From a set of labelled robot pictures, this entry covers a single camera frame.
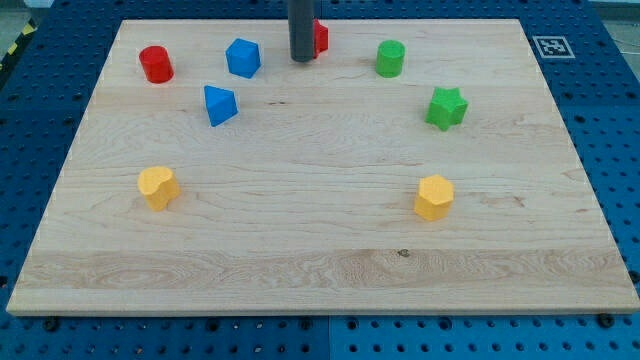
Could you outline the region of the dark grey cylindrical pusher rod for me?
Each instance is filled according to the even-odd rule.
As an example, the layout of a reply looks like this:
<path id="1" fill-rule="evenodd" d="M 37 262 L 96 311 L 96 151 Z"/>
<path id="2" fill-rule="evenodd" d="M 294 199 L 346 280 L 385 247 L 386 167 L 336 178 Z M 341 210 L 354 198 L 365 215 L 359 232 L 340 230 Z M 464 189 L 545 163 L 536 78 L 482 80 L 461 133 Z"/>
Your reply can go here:
<path id="1" fill-rule="evenodd" d="M 287 11 L 291 59 L 306 63 L 314 56 L 314 1 L 289 0 Z"/>

